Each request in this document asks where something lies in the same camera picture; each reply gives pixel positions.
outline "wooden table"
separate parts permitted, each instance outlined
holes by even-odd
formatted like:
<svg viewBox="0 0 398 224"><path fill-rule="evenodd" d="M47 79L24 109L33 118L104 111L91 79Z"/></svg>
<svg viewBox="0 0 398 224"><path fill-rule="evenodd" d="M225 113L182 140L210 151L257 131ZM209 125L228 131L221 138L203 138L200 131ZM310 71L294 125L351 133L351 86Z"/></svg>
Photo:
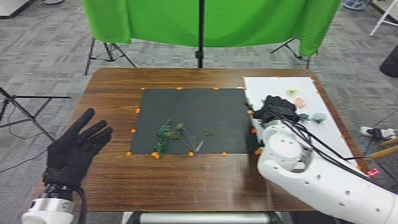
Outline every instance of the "wooden table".
<svg viewBox="0 0 398 224"><path fill-rule="evenodd" d="M102 69L88 86L74 120L88 108L116 129L97 157L84 188L90 211L308 211L312 207L260 176L255 155L127 156L141 106L141 88L242 87L242 76L315 79L322 98L356 156L361 156L336 108L308 70Z"/></svg>

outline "floor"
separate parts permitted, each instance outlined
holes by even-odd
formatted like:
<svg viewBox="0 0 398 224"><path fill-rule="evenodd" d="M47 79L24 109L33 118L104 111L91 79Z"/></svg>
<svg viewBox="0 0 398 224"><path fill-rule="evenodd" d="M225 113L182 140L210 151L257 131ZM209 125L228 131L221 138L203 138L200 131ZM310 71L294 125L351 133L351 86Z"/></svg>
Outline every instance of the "floor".
<svg viewBox="0 0 398 224"><path fill-rule="evenodd" d="M367 153L379 150L377 143L360 136L360 127L397 127L398 113L379 124L383 118L398 109L398 79L379 72L379 65L397 46L398 28L383 25L374 37L368 36L381 14L342 9L331 26L331 32L313 58L312 70L322 80L326 90L338 107L344 121L356 138L358 146ZM68 0L59 6L47 6L36 1L15 19L0 20L0 86L13 94L72 96L72 100L54 100L40 122L56 136L74 113L91 76L84 76L86 57L90 51L91 29L86 21L81 0ZM207 67L305 68L287 49L274 55L278 45L209 49ZM191 47L136 41L123 47L139 67L194 67L194 51ZM129 67L122 59L114 64L95 61L91 72L104 66ZM22 101L29 110L36 110L40 100ZM22 118L13 108L6 121ZM22 124L0 132L0 170L47 149L50 141L33 136L38 130L33 124ZM0 223L18 223L33 197L33 188L42 178L47 157L42 156L18 168L0 174ZM383 171L377 181L397 187L398 155L379 160L392 176ZM118 213L91 214L90 223L118 223Z"/></svg>
<svg viewBox="0 0 398 224"><path fill-rule="evenodd" d="M376 2L376 5L381 7L381 9L386 11L395 0L386 0L386 1L374 1ZM392 12L390 12L390 15L393 16L395 19L398 19L398 5L395 6Z"/></svg>

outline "black glove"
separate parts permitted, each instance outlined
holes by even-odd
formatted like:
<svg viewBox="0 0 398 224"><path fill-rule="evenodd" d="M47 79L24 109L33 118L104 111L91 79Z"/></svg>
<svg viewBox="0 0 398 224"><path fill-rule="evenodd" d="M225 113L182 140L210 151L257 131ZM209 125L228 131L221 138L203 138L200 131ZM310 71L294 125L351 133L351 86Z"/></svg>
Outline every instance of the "black glove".
<svg viewBox="0 0 398 224"><path fill-rule="evenodd" d="M280 96L267 96L264 107L258 111L255 111L253 117L255 119L262 119L262 123L269 123L278 119L276 115L271 111L283 115L294 122L299 122L301 117L296 113L297 107L296 104L290 103Z"/></svg>
<svg viewBox="0 0 398 224"><path fill-rule="evenodd" d="M100 121L81 133L93 117L95 109L88 109L63 137L49 146L45 184L81 187L93 158L111 141L114 132L107 127L107 121Z"/></svg>

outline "green screen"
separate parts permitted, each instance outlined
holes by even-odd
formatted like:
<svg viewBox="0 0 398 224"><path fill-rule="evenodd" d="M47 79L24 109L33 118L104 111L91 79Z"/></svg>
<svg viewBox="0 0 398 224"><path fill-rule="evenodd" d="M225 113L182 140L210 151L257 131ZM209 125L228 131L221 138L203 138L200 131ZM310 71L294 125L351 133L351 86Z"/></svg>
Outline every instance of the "green screen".
<svg viewBox="0 0 398 224"><path fill-rule="evenodd" d="M301 40L301 55L321 48L340 0L207 0L205 46ZM200 0L84 0L95 38L132 38L198 46Z"/></svg>

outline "black square board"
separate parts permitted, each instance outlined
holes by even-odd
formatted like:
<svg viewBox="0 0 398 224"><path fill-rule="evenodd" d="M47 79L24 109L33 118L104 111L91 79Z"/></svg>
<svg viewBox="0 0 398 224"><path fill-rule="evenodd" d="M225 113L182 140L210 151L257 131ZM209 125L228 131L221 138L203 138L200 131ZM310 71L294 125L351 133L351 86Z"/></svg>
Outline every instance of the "black square board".
<svg viewBox="0 0 398 224"><path fill-rule="evenodd" d="M182 140L196 147L205 141L200 154L255 153L258 140L246 103L242 89L145 90L132 153L155 151L157 133L169 119L173 129L178 123L185 125ZM166 154L187 154L189 151L182 141L169 139Z"/></svg>

